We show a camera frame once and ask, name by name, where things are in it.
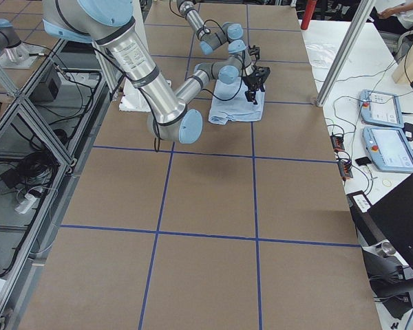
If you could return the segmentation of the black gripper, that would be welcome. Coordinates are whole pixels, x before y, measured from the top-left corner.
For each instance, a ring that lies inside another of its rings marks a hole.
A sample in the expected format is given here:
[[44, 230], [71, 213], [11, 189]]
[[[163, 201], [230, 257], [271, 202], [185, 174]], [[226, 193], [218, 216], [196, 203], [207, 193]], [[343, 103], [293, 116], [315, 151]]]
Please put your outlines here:
[[248, 90], [245, 92], [248, 102], [253, 102], [254, 105], [258, 105], [258, 94], [256, 92], [265, 92], [265, 82], [270, 73], [270, 67], [254, 67], [251, 74], [243, 77], [243, 81], [248, 87]]

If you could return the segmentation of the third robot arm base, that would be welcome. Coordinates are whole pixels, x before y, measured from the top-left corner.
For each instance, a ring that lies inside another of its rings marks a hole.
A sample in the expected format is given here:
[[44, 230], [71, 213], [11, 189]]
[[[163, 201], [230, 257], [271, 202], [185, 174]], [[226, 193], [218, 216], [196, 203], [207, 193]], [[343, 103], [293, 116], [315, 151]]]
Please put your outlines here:
[[7, 69], [29, 69], [44, 48], [25, 44], [7, 19], [0, 19], [0, 65]]

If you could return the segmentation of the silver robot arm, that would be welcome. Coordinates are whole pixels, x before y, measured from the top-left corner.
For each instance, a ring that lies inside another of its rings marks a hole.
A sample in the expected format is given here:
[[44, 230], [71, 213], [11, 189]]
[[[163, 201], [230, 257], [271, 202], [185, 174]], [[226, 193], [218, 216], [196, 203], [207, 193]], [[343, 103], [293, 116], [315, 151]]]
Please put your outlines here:
[[188, 104], [212, 80], [230, 85], [241, 78], [247, 101], [256, 103], [258, 91], [264, 91], [271, 70], [256, 61], [260, 49], [249, 47], [242, 39], [242, 27], [225, 23], [212, 32], [195, 8], [194, 1], [178, 1], [178, 12], [192, 27], [206, 55], [222, 45], [228, 46], [225, 61], [202, 63], [182, 85], [173, 91], [159, 67], [136, 33], [134, 8], [130, 1], [43, 1], [45, 31], [59, 39], [96, 43], [110, 51], [114, 65], [125, 73], [145, 98], [151, 113], [147, 119], [155, 143], [161, 140], [192, 144], [202, 132], [202, 116]]
[[219, 24], [213, 19], [204, 20], [195, 4], [198, 1], [176, 1], [179, 14], [187, 21], [199, 40], [201, 52], [212, 54], [219, 47], [242, 40], [243, 27], [239, 23], [226, 22]]

